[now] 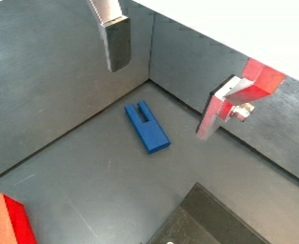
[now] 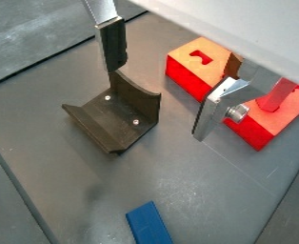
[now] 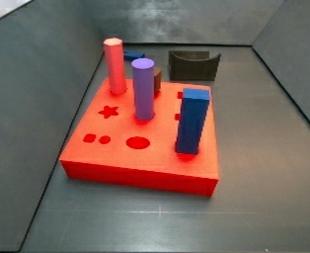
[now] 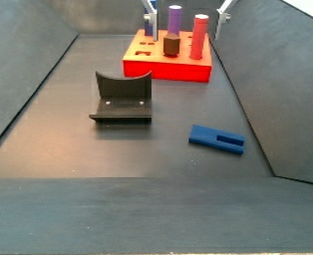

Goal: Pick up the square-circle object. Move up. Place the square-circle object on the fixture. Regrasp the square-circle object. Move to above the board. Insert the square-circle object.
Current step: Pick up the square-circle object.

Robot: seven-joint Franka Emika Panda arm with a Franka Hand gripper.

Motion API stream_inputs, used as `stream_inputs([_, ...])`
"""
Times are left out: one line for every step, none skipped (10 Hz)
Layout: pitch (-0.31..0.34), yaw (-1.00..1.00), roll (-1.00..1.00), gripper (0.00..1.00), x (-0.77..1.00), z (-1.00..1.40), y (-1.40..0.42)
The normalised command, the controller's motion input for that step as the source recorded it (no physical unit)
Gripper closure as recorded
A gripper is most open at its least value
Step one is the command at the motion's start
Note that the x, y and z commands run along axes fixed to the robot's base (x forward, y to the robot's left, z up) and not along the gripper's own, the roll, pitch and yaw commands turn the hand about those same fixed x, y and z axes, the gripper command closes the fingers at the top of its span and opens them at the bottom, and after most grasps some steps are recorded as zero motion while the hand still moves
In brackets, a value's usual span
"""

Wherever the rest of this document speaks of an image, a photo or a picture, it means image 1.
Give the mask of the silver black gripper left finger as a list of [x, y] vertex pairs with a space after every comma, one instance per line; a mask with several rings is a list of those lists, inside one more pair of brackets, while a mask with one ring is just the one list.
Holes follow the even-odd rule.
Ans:
[[130, 19], [118, 0], [86, 0], [104, 43], [108, 70], [118, 71], [130, 61]]

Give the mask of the silver red gripper right finger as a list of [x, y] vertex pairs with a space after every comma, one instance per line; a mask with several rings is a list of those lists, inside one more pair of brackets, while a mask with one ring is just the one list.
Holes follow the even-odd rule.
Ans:
[[230, 118], [244, 121], [255, 110], [252, 102], [272, 95], [284, 81], [284, 73], [249, 58], [241, 75], [232, 75], [209, 93], [197, 137], [206, 140]]

